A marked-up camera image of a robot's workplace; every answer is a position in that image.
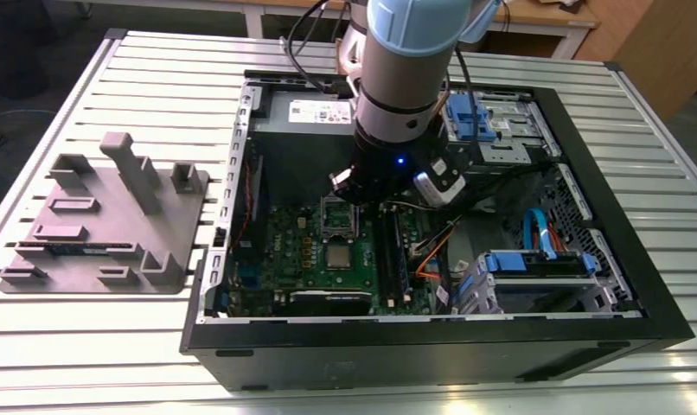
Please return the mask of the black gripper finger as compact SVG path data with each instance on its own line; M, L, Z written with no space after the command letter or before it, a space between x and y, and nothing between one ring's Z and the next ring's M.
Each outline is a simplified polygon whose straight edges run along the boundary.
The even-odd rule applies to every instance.
M360 186L352 179L352 171L344 169L328 175L331 194L351 204L360 203Z

